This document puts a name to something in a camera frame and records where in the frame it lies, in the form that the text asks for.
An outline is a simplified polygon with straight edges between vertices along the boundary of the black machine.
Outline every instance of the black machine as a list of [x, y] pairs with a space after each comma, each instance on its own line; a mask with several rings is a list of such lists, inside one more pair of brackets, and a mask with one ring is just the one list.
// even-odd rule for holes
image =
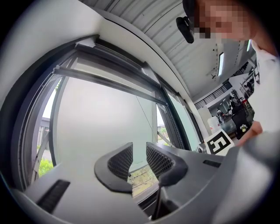
[[246, 112], [242, 104], [232, 109], [232, 120], [236, 125], [236, 138], [239, 140], [251, 127], [246, 119]]

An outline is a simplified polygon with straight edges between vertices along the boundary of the mesh pad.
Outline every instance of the mesh pad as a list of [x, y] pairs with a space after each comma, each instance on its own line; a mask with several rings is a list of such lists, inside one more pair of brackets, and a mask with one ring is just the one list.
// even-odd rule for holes
[[174, 165], [170, 158], [150, 146], [147, 146], [147, 162], [157, 179]]
[[108, 161], [108, 169], [117, 177], [127, 181], [128, 171], [133, 162], [133, 147], [126, 148]]

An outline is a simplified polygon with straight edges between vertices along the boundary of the balcony railing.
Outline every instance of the balcony railing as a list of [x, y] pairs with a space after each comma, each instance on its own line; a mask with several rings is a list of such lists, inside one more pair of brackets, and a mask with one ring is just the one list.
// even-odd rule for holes
[[[230, 83], [226, 83], [227, 87], [231, 86], [232, 85]], [[217, 97], [221, 96], [223, 93], [225, 93], [228, 89], [225, 87], [225, 84], [218, 88], [215, 92], [209, 94], [208, 96], [206, 96], [203, 100], [197, 102], [195, 104], [196, 108], [199, 109], [203, 106], [205, 106], [206, 104], [210, 103], [211, 101], [213, 101], [214, 99], [216, 99]]]

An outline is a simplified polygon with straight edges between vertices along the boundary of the white shirt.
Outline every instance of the white shirt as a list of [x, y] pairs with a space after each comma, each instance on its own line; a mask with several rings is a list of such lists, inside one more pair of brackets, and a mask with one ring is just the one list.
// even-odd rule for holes
[[248, 99], [255, 111], [254, 120], [263, 131], [280, 130], [280, 61], [276, 56], [261, 50], [252, 41], [257, 54], [260, 85], [255, 81], [254, 93]]

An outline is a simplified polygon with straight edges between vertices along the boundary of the fluorescent light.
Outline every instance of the fluorescent light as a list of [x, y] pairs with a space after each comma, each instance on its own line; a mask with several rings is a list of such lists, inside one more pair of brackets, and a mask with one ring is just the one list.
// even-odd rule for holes
[[223, 65], [224, 65], [224, 53], [221, 53], [221, 54], [220, 54], [220, 60], [219, 60], [219, 72], [218, 72], [218, 76], [220, 76], [220, 75], [222, 74]]
[[248, 41], [247, 51], [249, 51], [249, 50], [250, 50], [250, 47], [251, 47], [251, 42], [252, 42], [252, 40], [249, 40], [249, 41]]

